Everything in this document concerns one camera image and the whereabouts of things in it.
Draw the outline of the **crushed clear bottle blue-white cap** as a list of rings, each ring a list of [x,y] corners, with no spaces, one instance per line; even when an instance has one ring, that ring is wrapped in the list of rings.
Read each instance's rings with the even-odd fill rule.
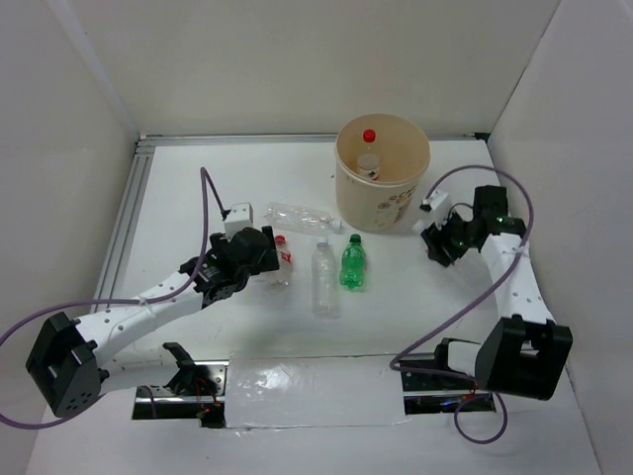
[[[276,202],[267,205],[264,218],[275,229],[316,237],[327,237],[342,228],[341,221],[327,212]]]

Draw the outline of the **aluminium frame rail left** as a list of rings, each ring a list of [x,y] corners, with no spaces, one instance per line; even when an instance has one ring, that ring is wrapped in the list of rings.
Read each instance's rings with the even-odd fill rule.
[[[137,147],[111,234],[94,299],[111,299],[126,273],[136,224],[150,173],[155,147]]]

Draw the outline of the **red cola label bottle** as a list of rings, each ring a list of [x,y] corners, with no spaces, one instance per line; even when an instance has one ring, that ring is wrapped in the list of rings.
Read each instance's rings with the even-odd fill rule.
[[[272,277],[273,285],[288,286],[292,277],[292,254],[288,249],[286,238],[282,235],[275,236],[275,245],[278,257],[279,268]]]

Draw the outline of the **aluminium frame rail back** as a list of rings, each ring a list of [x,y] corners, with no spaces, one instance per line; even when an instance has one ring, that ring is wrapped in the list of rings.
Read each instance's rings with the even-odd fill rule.
[[[232,143],[334,143],[337,134],[247,134],[247,135],[151,135],[139,139],[137,147],[209,145]]]

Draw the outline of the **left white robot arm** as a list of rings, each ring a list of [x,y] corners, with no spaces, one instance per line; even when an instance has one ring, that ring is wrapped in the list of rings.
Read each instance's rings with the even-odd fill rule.
[[[165,281],[143,292],[134,305],[117,305],[87,317],[58,312],[43,323],[26,369],[52,410],[71,418],[101,395],[123,386],[125,376],[162,368],[161,385],[174,395],[195,383],[195,364],[177,343],[166,342],[150,357],[120,357],[120,351],[168,323],[226,300],[248,279],[278,269],[273,230],[246,227],[233,237],[216,233],[202,261],[182,264]]]

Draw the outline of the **aluminium frame rail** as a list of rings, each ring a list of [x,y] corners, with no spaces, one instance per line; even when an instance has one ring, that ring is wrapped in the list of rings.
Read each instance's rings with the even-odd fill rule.
[[[232,143],[334,143],[337,134],[247,134],[247,135],[151,135],[139,139],[137,147],[209,145]]]
[[[111,299],[126,273],[136,224],[150,173],[155,147],[137,147],[111,234],[94,299]]]

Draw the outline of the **beige paper bucket bin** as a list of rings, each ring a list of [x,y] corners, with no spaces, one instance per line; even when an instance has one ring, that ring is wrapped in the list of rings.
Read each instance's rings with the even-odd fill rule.
[[[362,133],[373,129],[381,157],[377,181],[357,173]],[[364,232],[384,232],[400,222],[421,176],[430,164],[426,133],[408,119],[383,113],[367,114],[348,122],[335,140],[336,205],[342,219]]]

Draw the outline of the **clear bottle white cap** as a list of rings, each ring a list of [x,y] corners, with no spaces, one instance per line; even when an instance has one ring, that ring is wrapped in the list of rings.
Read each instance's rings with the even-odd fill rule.
[[[340,317],[336,259],[327,237],[320,237],[312,256],[312,310],[318,318]]]

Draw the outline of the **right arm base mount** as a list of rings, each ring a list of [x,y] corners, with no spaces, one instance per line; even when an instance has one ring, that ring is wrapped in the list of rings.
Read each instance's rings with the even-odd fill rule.
[[[416,369],[436,369],[430,354],[402,360],[402,366]],[[401,374],[404,393],[404,409],[408,416],[453,414],[457,406],[475,393],[474,385],[466,380],[432,375],[427,372],[405,371]],[[495,401],[491,396],[469,403],[461,412],[495,412]]]

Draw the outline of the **green plastic bottle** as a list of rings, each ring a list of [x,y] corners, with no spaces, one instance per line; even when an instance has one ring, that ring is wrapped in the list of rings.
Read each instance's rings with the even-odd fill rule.
[[[350,236],[341,256],[339,283],[350,291],[361,291],[365,287],[367,255],[358,234]]]

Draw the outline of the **red cap red label bottle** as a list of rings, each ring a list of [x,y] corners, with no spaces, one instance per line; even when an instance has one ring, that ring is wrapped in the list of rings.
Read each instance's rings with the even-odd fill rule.
[[[357,173],[370,181],[377,181],[381,171],[381,157],[375,147],[376,138],[373,129],[366,129],[362,133],[363,145],[356,160]]]

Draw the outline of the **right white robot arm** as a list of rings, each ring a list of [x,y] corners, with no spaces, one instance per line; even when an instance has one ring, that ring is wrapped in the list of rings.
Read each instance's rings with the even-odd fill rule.
[[[477,250],[497,287],[498,321],[481,343],[443,339],[435,349],[431,375],[443,388],[465,375],[483,390],[536,400],[550,399],[570,353],[569,328],[555,323],[532,269],[527,227],[508,213],[505,188],[476,188],[472,217],[463,219],[445,192],[434,191],[421,210],[431,224],[422,231],[430,259],[444,267],[469,249]]]

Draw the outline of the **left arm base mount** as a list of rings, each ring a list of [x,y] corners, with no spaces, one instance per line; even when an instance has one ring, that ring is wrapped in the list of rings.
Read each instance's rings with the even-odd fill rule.
[[[189,421],[201,428],[226,427],[228,360],[197,361],[199,375],[184,388],[144,385],[136,388],[133,421]]]

